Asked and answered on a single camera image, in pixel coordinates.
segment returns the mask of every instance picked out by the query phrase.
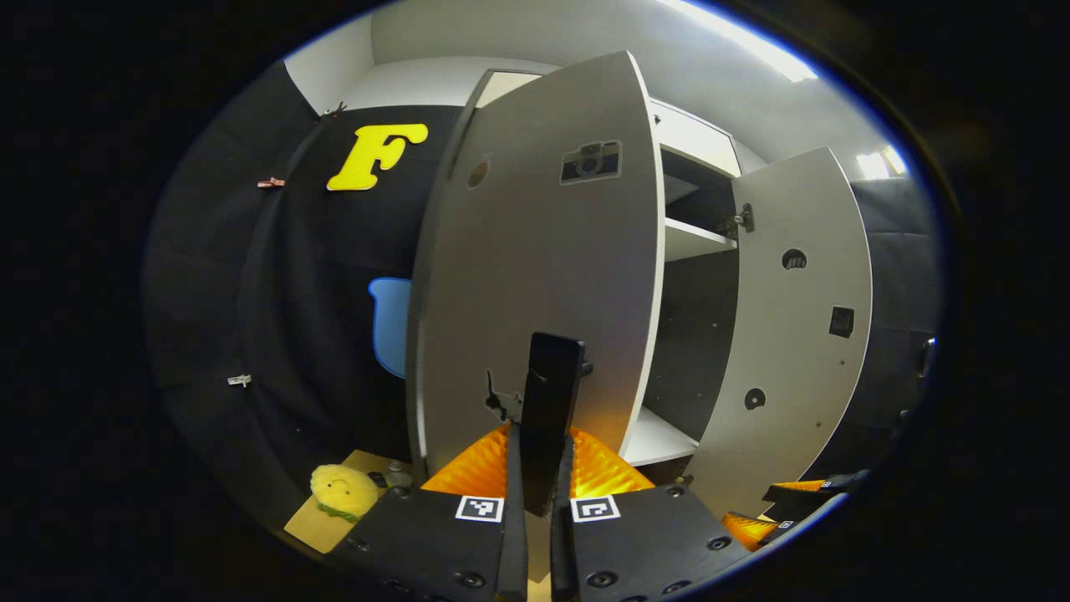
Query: black square sticker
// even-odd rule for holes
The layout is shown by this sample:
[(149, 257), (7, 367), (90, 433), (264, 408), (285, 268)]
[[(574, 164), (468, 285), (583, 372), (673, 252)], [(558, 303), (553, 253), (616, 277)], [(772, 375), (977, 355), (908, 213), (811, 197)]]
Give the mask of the black square sticker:
[(828, 334), (851, 339), (855, 331), (855, 311), (851, 308), (832, 307), (832, 320), (828, 323)]
[(461, 496), (457, 507), (457, 519), (461, 521), (479, 521), (483, 523), (501, 523), (505, 499), (501, 497)]
[(572, 522), (590, 523), (592, 521), (608, 521), (620, 519), (621, 511), (616, 509), (613, 496), (585, 497), (572, 499)]

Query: yellow plush toy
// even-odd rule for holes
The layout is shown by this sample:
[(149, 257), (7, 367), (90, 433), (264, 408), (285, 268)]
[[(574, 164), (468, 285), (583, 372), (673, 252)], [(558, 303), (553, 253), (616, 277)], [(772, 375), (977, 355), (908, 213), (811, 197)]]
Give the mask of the yellow plush toy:
[(379, 499), (379, 488), (370, 477), (340, 464), (314, 470), (311, 487), (320, 510), (350, 523), (356, 523)]

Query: stuffed toy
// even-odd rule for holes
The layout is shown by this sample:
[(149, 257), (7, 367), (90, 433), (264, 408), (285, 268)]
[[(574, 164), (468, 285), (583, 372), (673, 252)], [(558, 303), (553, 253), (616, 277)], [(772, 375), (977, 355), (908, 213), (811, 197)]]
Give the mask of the stuffed toy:
[(316, 468), (311, 488), (320, 510), (350, 523), (356, 523), (379, 499), (379, 488), (371, 478), (340, 464)]

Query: yellow letter f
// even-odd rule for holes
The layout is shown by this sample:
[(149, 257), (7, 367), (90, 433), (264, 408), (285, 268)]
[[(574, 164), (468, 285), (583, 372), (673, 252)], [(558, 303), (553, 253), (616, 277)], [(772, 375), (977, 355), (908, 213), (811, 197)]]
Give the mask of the yellow letter f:
[[(384, 143), (391, 136), (389, 143)], [(386, 170), (397, 165), (404, 151), (404, 140), (418, 144), (427, 139), (427, 125), (407, 123), (401, 125), (365, 125), (356, 130), (356, 143), (349, 152), (346, 164), (337, 175), (327, 180), (328, 190), (366, 190), (379, 181), (371, 167), (379, 161), (379, 168)]]

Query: open cabinet door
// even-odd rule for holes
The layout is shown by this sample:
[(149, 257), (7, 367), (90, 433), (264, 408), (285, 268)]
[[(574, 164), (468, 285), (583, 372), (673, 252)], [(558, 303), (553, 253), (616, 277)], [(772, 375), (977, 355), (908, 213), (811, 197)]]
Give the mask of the open cabinet door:
[(873, 283), (861, 214), (827, 148), (732, 181), (739, 296), (724, 381), (687, 467), (709, 510), (756, 516), (840, 423), (866, 358)]
[(594, 373), (572, 425), (618, 450), (646, 386), (664, 235), (636, 61), (622, 51), (554, 71), (458, 127), (413, 275), (413, 460), (433, 475), (502, 425), (485, 403), (487, 372), (498, 392), (522, 395), (536, 331), (586, 343)]

